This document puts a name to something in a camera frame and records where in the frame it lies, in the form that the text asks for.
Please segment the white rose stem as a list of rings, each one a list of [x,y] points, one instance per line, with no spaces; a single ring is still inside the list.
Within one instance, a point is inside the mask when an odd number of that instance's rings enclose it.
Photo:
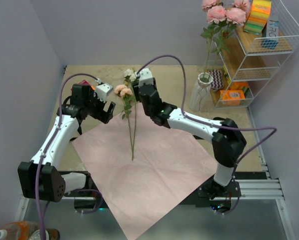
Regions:
[[[128,95],[128,104],[133,106],[133,129],[131,131],[132,133],[132,141],[134,142],[136,139],[136,131],[137,131],[137,116],[138,116],[138,110],[137,110],[137,103],[133,90],[132,90],[132,83],[139,83],[138,77],[137,77],[137,71],[134,67],[128,68],[123,73],[123,84],[131,90],[132,95]]]

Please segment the peach rose stem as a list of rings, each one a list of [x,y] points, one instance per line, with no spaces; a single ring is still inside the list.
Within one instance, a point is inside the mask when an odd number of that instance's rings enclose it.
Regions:
[[[134,94],[132,89],[127,87],[125,84],[119,84],[114,88],[114,93],[118,96],[123,103],[123,110],[121,112],[121,119],[127,120],[128,132],[129,132],[129,141],[131,148],[131,160],[134,160],[134,140],[132,137],[132,126],[130,115],[132,113],[132,103],[134,102]]]

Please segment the pink wrapping paper sheet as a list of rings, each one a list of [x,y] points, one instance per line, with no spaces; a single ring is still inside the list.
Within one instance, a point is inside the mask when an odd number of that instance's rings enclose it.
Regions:
[[[157,126],[137,108],[134,159],[127,120],[115,116],[73,147],[129,240],[210,178],[217,162],[190,134]]]

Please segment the pink rose stem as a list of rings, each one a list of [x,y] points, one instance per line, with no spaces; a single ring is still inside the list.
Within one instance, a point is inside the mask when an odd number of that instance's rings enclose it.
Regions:
[[[251,11],[251,7],[252,5],[249,0],[235,0],[232,3],[232,7],[224,7],[226,19],[219,24],[221,29],[214,35],[212,40],[215,43],[212,52],[215,53],[217,57],[220,56],[222,51],[230,51],[229,48],[226,47],[226,42],[234,34],[234,31],[237,28],[244,26]]]
[[[203,0],[201,8],[206,13],[206,21],[208,23],[208,26],[203,29],[201,34],[207,43],[207,57],[203,70],[203,72],[206,73],[213,37],[221,30],[220,23],[226,20],[226,10],[220,0]]]

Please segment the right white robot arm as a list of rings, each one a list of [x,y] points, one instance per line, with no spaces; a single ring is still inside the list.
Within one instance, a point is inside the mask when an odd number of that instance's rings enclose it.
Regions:
[[[217,161],[212,191],[219,197],[228,193],[235,164],[247,144],[236,123],[229,118],[210,120],[192,114],[187,115],[179,107],[162,101],[155,85],[139,87],[134,83],[132,90],[136,100],[142,104],[145,115],[156,125],[181,130],[211,143]]]

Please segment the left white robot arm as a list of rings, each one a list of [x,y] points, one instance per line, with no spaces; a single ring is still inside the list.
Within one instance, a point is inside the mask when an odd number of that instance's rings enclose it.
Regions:
[[[114,90],[108,83],[95,88],[88,84],[74,84],[57,110],[55,122],[43,145],[28,162],[21,162],[17,172],[23,196],[28,199],[59,202],[64,194],[76,190],[81,196],[93,191],[88,175],[81,172],[61,173],[59,163],[75,133],[82,133],[81,124],[92,117],[104,124],[113,118],[116,104],[104,110],[107,97]]]

